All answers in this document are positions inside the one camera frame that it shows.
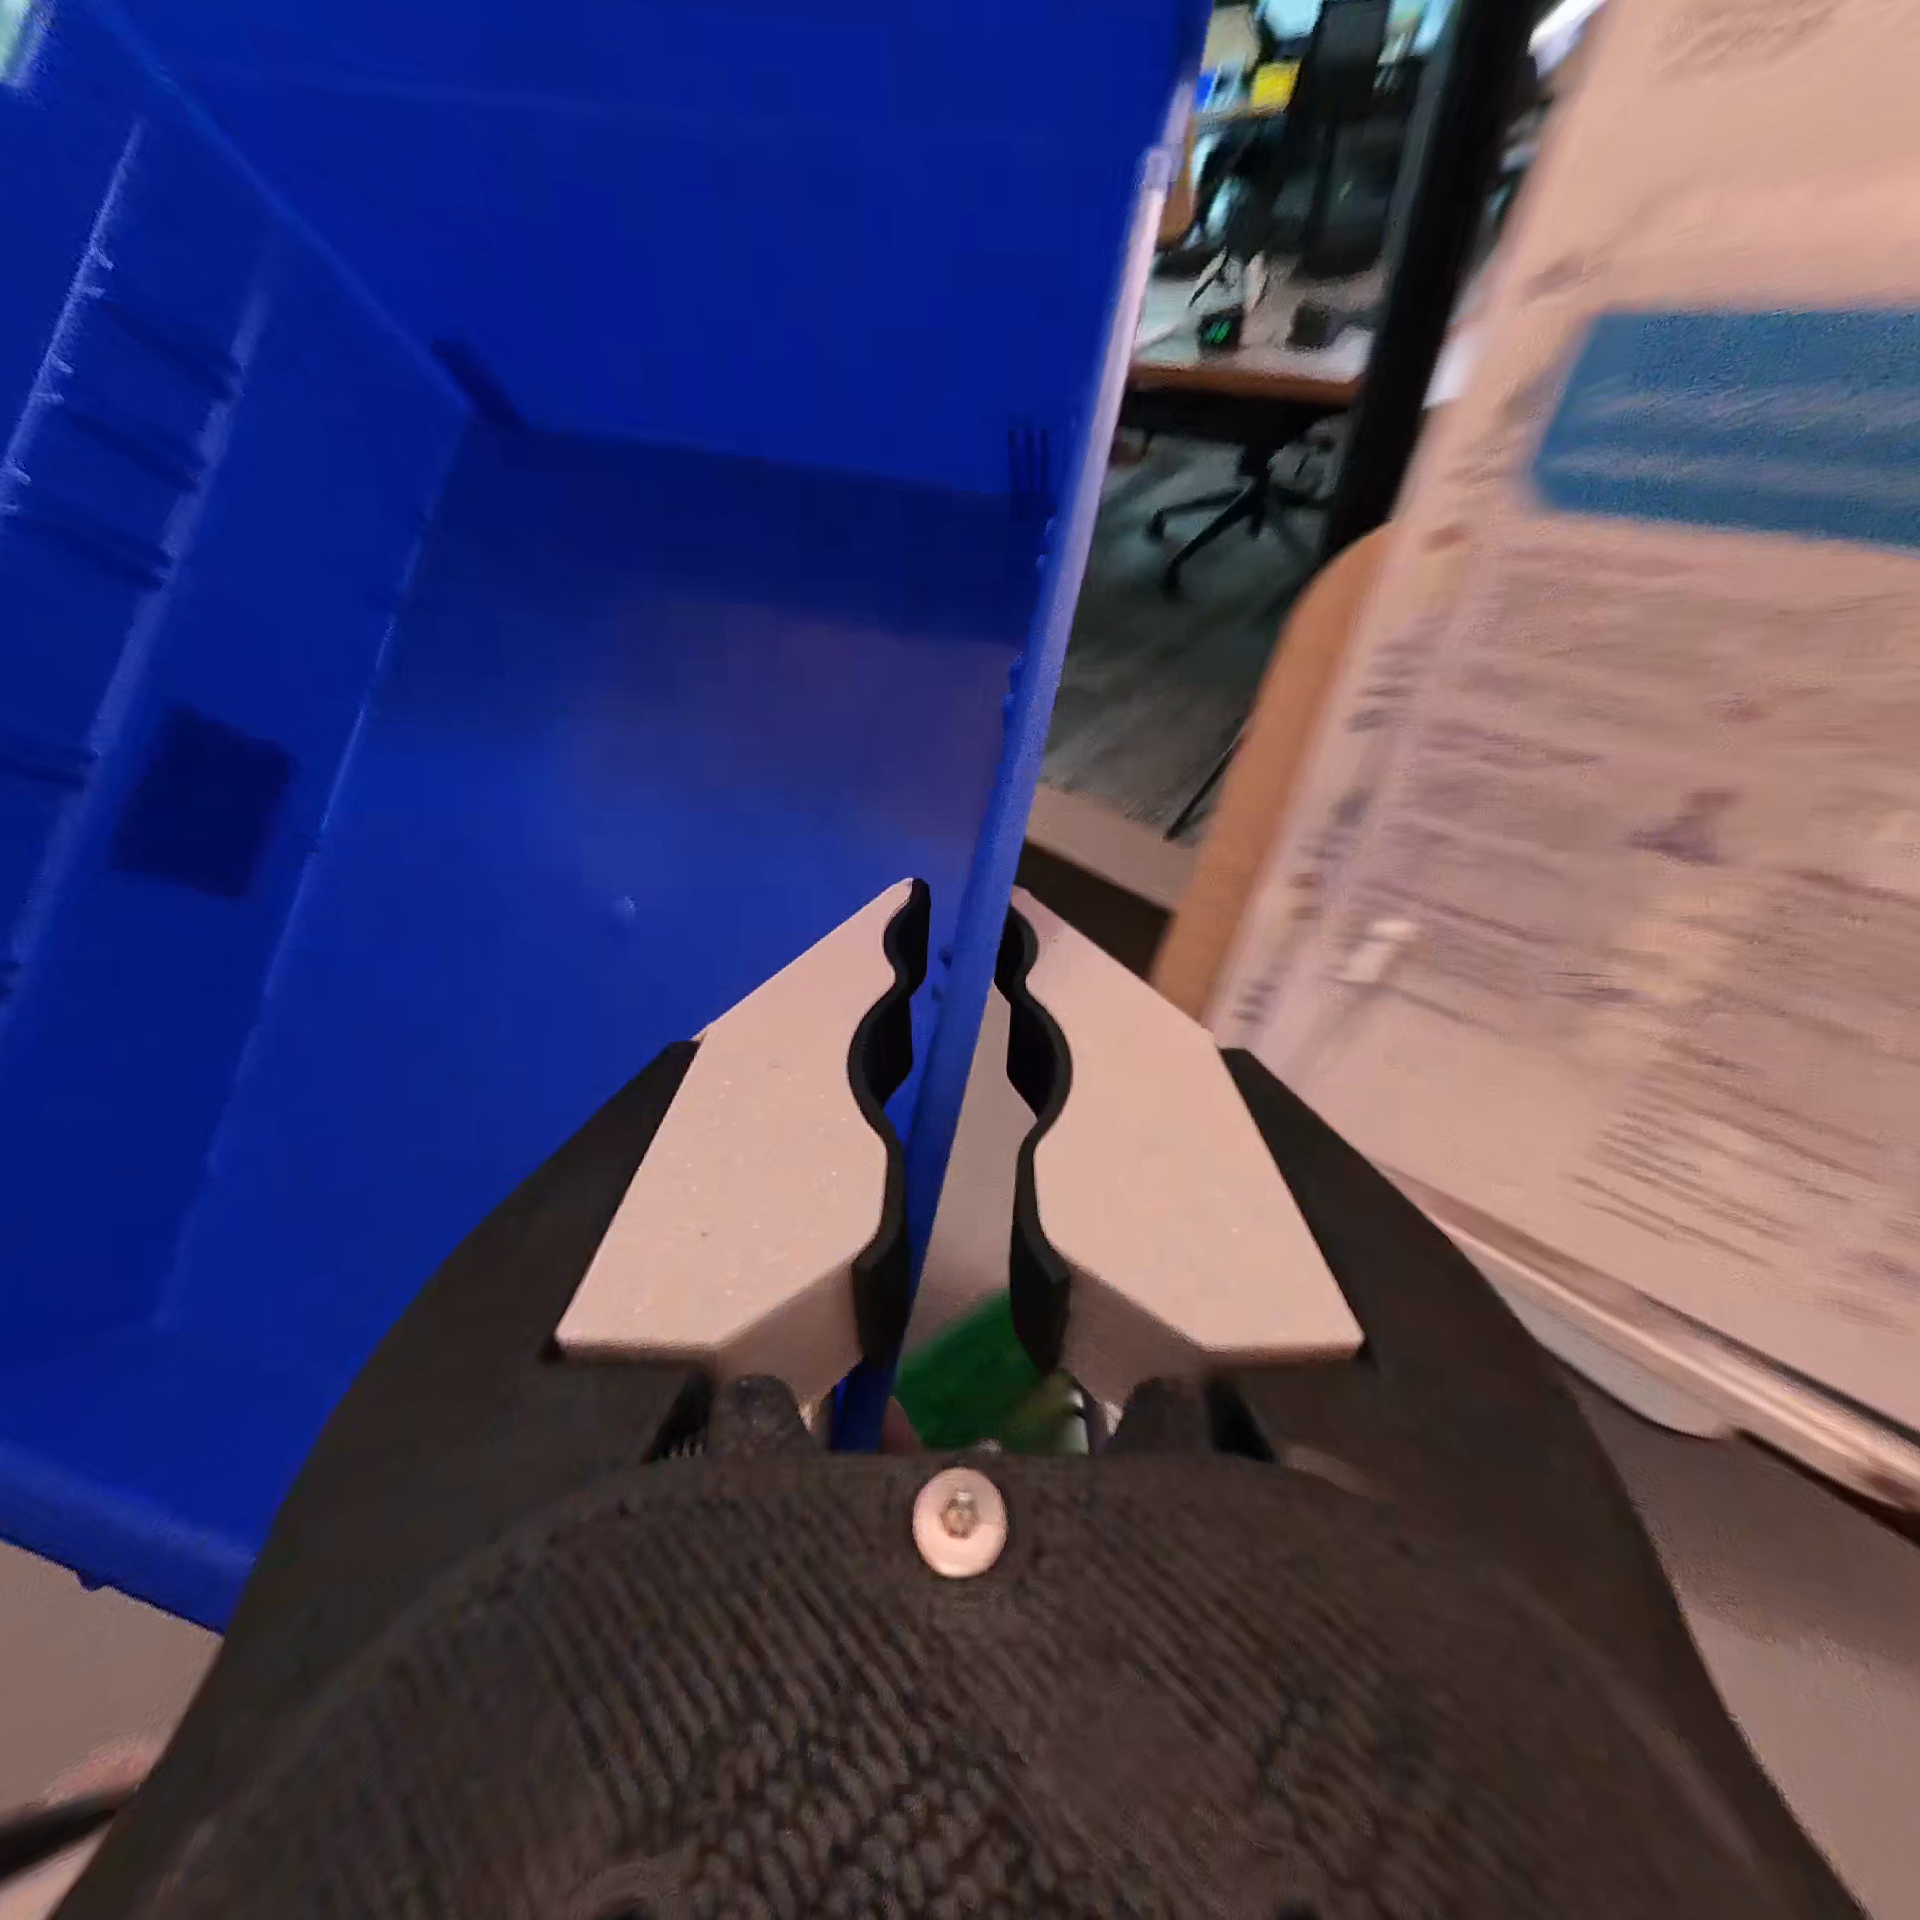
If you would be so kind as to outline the green plastic bin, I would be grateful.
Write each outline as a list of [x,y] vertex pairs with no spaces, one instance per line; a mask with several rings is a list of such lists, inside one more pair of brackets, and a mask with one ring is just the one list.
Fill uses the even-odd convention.
[[896,1402],[932,1452],[1085,1455],[1079,1383],[1045,1373],[1016,1333],[1008,1290],[985,1295],[896,1366]]

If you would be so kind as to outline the wooden background desk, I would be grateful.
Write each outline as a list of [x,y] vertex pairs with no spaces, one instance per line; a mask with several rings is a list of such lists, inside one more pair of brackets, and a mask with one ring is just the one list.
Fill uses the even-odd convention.
[[1279,289],[1249,309],[1239,335],[1201,345],[1204,324],[1225,319],[1225,303],[1156,303],[1142,314],[1126,367],[1129,396],[1352,402],[1375,331],[1331,300]]

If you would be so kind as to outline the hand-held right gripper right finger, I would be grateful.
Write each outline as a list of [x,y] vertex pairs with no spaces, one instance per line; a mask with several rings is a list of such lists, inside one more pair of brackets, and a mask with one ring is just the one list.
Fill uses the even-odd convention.
[[1025,890],[999,939],[1015,1159],[1008,1295],[1045,1373],[1124,1403],[1345,1361],[1359,1321],[1209,1031]]

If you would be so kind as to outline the black metal frame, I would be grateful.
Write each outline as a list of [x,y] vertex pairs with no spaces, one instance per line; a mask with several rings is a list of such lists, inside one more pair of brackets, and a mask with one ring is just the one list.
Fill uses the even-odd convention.
[[1387,225],[1390,275],[1375,338],[1316,550],[1320,567],[1382,526],[1401,494],[1534,19],[1532,3],[1459,3],[1429,58],[1408,170]]

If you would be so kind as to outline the black office chair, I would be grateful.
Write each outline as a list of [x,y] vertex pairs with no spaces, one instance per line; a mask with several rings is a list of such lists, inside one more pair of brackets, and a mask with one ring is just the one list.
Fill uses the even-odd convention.
[[[1382,297],[1384,213],[1408,130],[1409,85],[1384,60],[1391,5],[1316,5],[1304,37],[1283,38],[1289,94],[1206,118],[1190,187],[1190,219],[1153,267],[1147,309],[1225,303],[1201,345],[1232,343],[1249,309],[1279,289],[1324,297],[1375,330]],[[1166,541],[1174,522],[1192,533],[1161,565],[1177,593],[1189,565],[1232,531],[1260,537],[1285,513],[1315,509],[1327,482],[1310,466],[1315,431],[1356,404],[1129,396],[1121,426],[1144,441],[1189,438],[1236,455],[1233,481],[1156,507],[1144,526]]]

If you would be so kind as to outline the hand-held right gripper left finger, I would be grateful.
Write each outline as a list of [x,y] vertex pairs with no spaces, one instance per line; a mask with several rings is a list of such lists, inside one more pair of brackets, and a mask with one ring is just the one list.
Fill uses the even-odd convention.
[[564,1361],[679,1363],[829,1398],[909,1308],[905,1149],[931,890],[899,879],[726,1007],[567,1303]]

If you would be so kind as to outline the blue plastic bin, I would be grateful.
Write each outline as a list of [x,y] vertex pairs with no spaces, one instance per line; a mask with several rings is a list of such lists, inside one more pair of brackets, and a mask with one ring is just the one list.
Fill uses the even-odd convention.
[[924,1262],[1204,5],[4,5],[4,1543],[222,1629],[899,879]]

